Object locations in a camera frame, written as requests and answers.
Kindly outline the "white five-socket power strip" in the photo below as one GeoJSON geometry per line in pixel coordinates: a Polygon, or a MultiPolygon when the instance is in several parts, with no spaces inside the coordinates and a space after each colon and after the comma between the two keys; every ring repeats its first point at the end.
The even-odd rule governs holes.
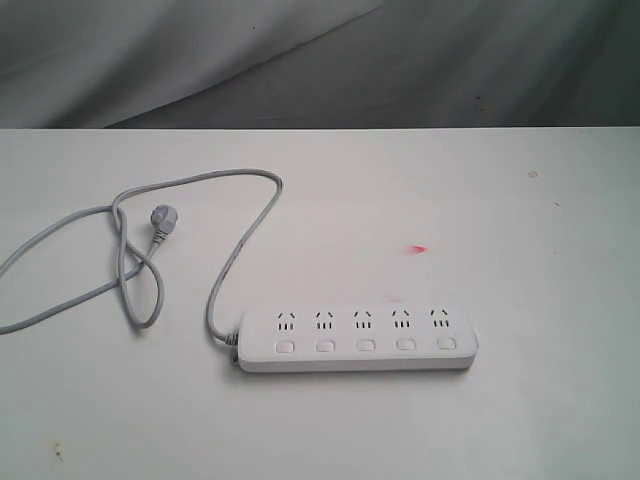
{"type": "Polygon", "coordinates": [[[478,348],[464,311],[429,302],[253,310],[236,346],[252,373],[466,370],[478,348]]]}

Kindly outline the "grey backdrop cloth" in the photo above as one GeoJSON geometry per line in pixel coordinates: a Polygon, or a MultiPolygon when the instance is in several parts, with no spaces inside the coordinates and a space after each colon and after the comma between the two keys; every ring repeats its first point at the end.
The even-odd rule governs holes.
{"type": "Polygon", "coordinates": [[[635,1],[5,1],[5,128],[634,126],[635,1]]]}

